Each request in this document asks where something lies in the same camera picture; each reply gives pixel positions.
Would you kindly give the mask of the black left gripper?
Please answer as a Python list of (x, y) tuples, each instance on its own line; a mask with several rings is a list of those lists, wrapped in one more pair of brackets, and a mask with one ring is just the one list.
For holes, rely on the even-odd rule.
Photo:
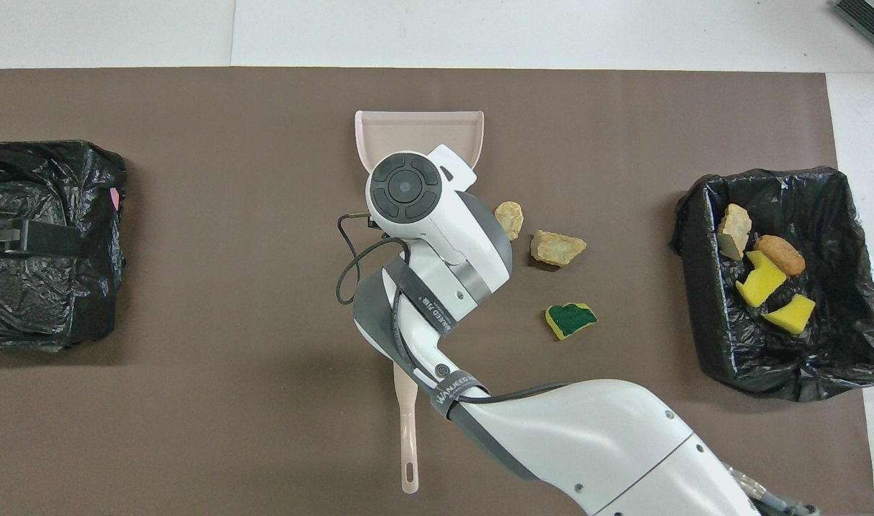
[(0, 255), (80, 258), (80, 230), (31, 219), (0, 219)]

